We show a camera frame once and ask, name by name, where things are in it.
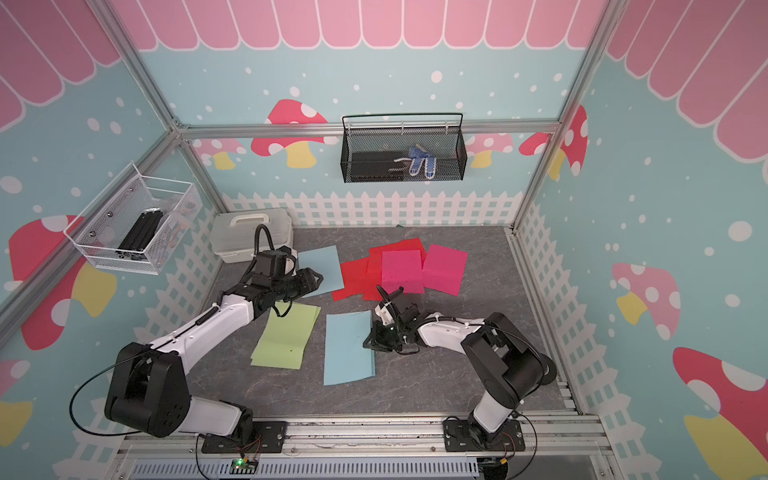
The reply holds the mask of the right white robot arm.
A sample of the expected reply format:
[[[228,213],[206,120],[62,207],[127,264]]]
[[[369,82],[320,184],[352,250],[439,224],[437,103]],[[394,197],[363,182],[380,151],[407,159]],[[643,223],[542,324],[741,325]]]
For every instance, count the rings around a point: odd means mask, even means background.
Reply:
[[[527,396],[554,382],[554,361],[540,352],[503,314],[462,319],[437,311],[421,312],[403,288],[377,288],[381,301],[363,342],[369,350],[412,355],[443,348],[466,356],[484,389],[468,417],[443,421],[445,449],[480,452],[525,448],[517,409]]]

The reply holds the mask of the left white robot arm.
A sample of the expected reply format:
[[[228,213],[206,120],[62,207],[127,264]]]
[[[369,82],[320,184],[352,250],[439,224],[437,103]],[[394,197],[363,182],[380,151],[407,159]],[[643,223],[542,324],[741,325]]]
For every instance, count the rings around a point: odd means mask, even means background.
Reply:
[[[320,273],[300,267],[291,248],[256,248],[240,280],[205,312],[148,344],[133,342],[120,350],[105,400],[106,418],[157,438],[191,433],[250,445],[251,409],[191,395],[187,375],[237,330],[268,311],[286,316],[294,301],[317,291],[322,282]]]

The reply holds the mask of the small green paper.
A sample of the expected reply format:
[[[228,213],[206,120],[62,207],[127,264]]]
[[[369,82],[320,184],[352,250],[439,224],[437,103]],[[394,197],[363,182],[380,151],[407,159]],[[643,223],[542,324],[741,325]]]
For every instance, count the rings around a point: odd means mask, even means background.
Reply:
[[[274,312],[281,321],[304,326],[314,325],[320,313],[320,307],[298,302],[278,302]]]

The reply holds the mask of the large green paper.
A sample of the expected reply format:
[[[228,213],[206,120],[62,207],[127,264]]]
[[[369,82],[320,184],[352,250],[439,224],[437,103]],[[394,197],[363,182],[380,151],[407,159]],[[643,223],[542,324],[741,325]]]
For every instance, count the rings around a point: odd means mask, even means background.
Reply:
[[[251,365],[268,368],[299,370],[312,326],[281,321],[270,311],[259,342],[251,354]]]

